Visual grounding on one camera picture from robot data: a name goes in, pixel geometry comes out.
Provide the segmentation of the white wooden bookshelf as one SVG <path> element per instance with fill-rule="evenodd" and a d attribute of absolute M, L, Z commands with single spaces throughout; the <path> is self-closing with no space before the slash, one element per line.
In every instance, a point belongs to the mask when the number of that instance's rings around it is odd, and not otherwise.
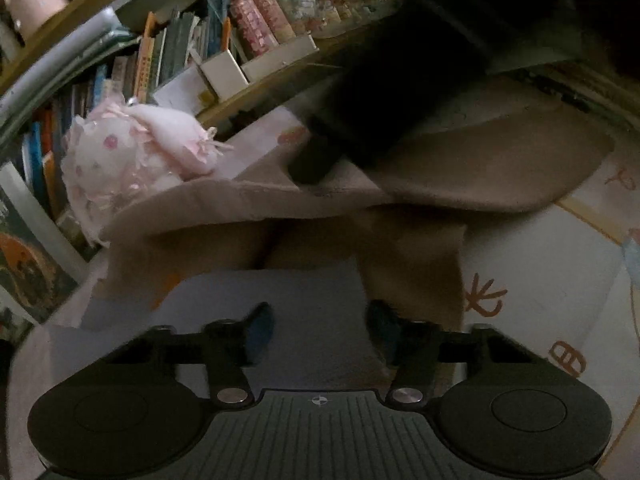
<path fill-rule="evenodd" d="M 74 0 L 1 79 L 1 140 L 59 133 L 115 93 L 206 126 L 295 92 L 397 0 Z"/>

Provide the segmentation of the row of upright books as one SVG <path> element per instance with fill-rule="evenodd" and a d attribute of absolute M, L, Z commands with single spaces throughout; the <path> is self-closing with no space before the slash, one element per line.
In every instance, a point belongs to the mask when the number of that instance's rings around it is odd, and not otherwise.
<path fill-rule="evenodd" d="M 176 0 L 149 13 L 140 32 L 119 26 L 39 77 L 34 94 L 12 124 L 20 128 L 12 162 L 51 218 L 67 204 L 60 162 L 63 136 L 74 116 L 85 116 L 109 94 L 192 115 L 217 103 L 194 68 L 228 47 L 229 0 Z"/>

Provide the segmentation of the brown and lilac sweater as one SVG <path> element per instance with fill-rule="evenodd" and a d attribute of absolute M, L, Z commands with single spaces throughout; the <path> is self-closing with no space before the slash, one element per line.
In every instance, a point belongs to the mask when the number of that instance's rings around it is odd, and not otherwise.
<path fill-rule="evenodd" d="M 589 114 L 505 80 L 364 172 L 318 188 L 285 166 L 311 144 L 311 89 L 231 141 L 216 174 L 119 211 L 107 274 L 78 327 L 18 350 L 15 479 L 581 479 L 612 430 L 605 400 L 495 325 L 465 323 L 473 217 L 533 214 L 611 153 Z M 395 372 L 364 312 L 439 326 L 425 405 L 388 405 Z M 204 327 L 274 313 L 244 373 L 253 404 L 209 396 Z"/>

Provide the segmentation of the pink white plush bunny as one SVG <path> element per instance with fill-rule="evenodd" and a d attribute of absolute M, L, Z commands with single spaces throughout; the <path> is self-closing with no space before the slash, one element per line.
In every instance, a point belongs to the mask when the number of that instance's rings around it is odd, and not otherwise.
<path fill-rule="evenodd" d="M 70 209 L 89 245 L 119 211 L 194 178 L 209 176 L 232 150 L 182 110 L 128 102 L 113 92 L 63 136 L 60 162 Z"/>

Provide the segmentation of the Harry Potter book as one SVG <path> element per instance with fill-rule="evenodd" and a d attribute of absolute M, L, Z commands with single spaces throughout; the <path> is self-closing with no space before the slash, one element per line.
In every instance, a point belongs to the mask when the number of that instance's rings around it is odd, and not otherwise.
<path fill-rule="evenodd" d="M 1 304 L 38 325 L 82 284 L 88 263 L 13 164 L 1 167 Z"/>

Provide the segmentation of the white pen holder box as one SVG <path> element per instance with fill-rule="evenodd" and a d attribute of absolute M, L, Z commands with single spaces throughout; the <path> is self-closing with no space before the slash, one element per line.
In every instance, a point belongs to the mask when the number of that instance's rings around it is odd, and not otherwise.
<path fill-rule="evenodd" d="M 229 50 L 222 51 L 201 64 L 201 72 L 218 96 L 228 101 L 248 87 L 248 81 Z"/>

